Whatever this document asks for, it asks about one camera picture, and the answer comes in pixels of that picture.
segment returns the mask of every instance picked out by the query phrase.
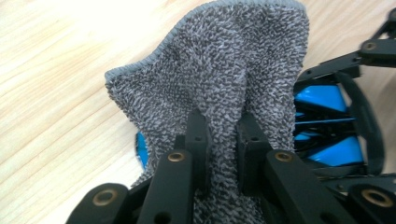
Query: blue plastic part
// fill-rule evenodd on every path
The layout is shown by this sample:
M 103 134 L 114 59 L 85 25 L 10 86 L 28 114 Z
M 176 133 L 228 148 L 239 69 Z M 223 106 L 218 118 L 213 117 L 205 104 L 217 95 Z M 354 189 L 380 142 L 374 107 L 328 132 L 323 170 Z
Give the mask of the blue plastic part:
M 302 113 L 302 112 L 296 112 L 296 117 L 300 117 L 300 116 L 303 116 L 303 115 L 305 115 L 305 113 Z
M 296 101 L 321 105 L 341 112 L 347 112 L 347 105 L 338 86 L 309 86 L 295 96 Z
M 326 147 L 320 152 L 308 157 L 308 159 L 329 166 L 363 162 L 361 146 L 356 136 L 350 136 L 331 147 Z
M 295 141 L 306 141 L 306 140 L 309 140 L 309 139 L 311 139 L 310 136 L 302 134 L 302 133 L 297 134 L 297 136 L 294 137 Z
M 149 154 L 148 154 L 148 149 L 145 141 L 145 137 L 143 136 L 142 133 L 137 133 L 136 135 L 136 153 L 138 159 L 142 162 L 143 169 L 146 169 L 146 165 L 148 163 L 149 159 Z

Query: screw hole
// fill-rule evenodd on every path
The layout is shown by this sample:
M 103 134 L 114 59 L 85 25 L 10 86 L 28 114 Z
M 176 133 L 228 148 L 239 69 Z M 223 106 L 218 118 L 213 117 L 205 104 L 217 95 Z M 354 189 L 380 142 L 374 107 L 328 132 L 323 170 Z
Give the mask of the screw hole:
M 171 223 L 171 215 L 169 213 L 161 212 L 157 214 L 154 218 L 155 224 L 168 224 Z
M 320 214 L 320 218 L 326 224 L 339 224 L 339 223 L 341 223 L 340 219 L 338 219 L 338 217 L 336 217 L 335 215 L 333 215 L 331 213 L 321 213 Z

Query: light wood surface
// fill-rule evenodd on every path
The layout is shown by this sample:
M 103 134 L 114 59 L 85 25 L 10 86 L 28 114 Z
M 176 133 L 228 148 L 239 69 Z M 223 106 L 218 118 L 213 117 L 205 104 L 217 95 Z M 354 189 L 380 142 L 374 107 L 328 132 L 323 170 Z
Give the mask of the light wood surface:
M 104 72 L 149 55 L 178 20 L 208 1 L 0 1 L 0 223 L 65 223 L 92 188 L 142 171 L 136 129 L 107 95 Z M 396 7 L 387 1 L 304 1 L 304 68 L 358 49 Z M 364 68 L 395 172 L 396 72 Z

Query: knit fabric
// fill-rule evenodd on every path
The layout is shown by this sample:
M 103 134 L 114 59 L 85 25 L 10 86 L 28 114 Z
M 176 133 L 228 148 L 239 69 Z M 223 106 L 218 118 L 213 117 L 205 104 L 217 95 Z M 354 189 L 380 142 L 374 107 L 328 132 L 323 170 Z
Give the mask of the knit fabric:
M 194 198 L 194 223 L 263 223 L 236 180 L 235 124 L 253 114 L 274 149 L 293 150 L 293 85 L 308 36 L 292 0 L 221 0 L 186 15 L 145 60 L 106 73 L 109 95 L 146 137 L 148 168 L 186 132 L 199 108 L 212 134 L 210 187 Z

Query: wood grain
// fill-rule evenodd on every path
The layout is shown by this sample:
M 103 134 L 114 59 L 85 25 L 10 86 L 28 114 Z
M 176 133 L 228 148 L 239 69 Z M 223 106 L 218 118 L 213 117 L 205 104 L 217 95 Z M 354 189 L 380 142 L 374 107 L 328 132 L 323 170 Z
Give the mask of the wood grain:
M 107 95 L 104 72 L 148 56 L 208 1 L 0 1 L 0 223 L 64 223 L 90 189 L 132 184 L 136 129 Z M 389 1 L 303 1 L 304 68 L 356 50 L 396 7 Z M 364 68 L 396 166 L 396 72 Z

